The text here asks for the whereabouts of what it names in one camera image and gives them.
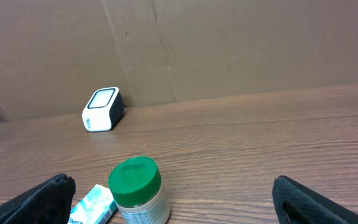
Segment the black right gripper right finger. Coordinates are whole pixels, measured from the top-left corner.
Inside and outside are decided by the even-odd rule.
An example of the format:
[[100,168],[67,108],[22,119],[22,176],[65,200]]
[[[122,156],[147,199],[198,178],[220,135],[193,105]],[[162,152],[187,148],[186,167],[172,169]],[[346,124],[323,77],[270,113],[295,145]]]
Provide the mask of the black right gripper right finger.
[[272,198],[280,224],[358,224],[358,214],[284,175],[274,180]]

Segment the small teal tissue pack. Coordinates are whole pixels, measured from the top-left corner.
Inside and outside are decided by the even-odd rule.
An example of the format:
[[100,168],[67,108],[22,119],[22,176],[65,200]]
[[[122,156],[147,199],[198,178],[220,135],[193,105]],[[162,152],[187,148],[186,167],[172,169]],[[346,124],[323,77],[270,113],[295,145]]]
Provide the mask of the small teal tissue pack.
[[116,210],[110,189],[96,184],[71,210],[68,224],[107,224]]

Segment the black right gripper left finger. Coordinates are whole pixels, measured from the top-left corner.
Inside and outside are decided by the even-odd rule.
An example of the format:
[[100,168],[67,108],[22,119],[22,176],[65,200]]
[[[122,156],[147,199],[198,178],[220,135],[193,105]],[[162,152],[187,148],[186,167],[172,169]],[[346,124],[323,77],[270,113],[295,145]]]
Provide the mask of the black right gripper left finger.
[[0,205],[0,224],[67,224],[75,180],[58,174]]

